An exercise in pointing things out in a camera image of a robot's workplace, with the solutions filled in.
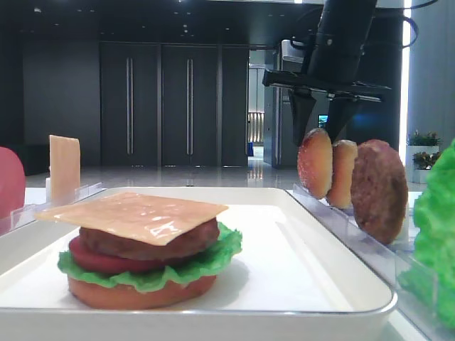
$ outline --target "pink bun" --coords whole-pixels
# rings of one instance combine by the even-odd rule
[[[144,310],[165,307],[206,293],[216,276],[206,276],[182,286],[168,281],[164,288],[151,293],[140,293],[132,286],[118,285],[105,288],[97,284],[68,277],[70,292],[79,301],[96,309]]]
[[[324,129],[313,129],[299,148],[297,168],[302,185],[316,199],[326,196],[332,185],[333,151]]]
[[[334,207],[345,209],[350,206],[350,185],[357,155],[355,142],[341,140],[333,145],[332,188],[326,199]]]
[[[406,214],[405,167],[387,142],[370,140],[358,147],[350,187],[359,228],[383,244],[400,233]]]

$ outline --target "ceiling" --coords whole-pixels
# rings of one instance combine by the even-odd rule
[[[26,38],[272,47],[292,36],[298,17],[315,6],[320,5],[207,0],[0,0],[0,25]],[[316,27],[318,21],[316,14],[307,23]]]

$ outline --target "door handle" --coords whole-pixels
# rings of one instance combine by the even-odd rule
[[[193,60],[190,59],[190,73],[191,73],[191,107],[190,107],[190,127],[191,127],[191,143],[190,143],[190,155],[193,155],[194,146],[194,73],[193,73]]]
[[[134,154],[134,60],[133,58],[129,59],[129,103],[131,107],[129,108],[129,150],[131,154]]]
[[[129,58],[127,58],[127,154],[131,154],[131,69]]]
[[[191,62],[186,60],[186,155],[191,154]]]

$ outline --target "burger patty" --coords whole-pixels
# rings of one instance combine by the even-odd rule
[[[122,238],[96,229],[80,228],[80,241],[90,250],[110,256],[148,261],[193,256],[214,244],[220,230],[216,219],[205,222],[164,246]]]

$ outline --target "doorway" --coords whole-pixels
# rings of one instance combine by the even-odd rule
[[[264,162],[265,50],[251,50],[248,70],[248,163]]]

